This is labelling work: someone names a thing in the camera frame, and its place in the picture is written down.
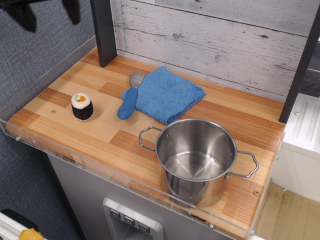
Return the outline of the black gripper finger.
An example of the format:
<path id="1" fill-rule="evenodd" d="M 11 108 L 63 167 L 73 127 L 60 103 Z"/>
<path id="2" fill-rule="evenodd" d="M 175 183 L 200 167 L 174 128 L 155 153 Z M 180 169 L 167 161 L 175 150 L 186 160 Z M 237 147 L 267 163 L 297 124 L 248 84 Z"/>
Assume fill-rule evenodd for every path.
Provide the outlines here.
<path id="1" fill-rule="evenodd" d="M 1 0 L 0 8 L 3 9 L 13 20 L 28 32 L 36 32 L 37 20 L 24 0 Z"/>
<path id="2" fill-rule="evenodd" d="M 63 6 L 73 25 L 81 22 L 80 3 L 78 0 L 62 0 Z"/>

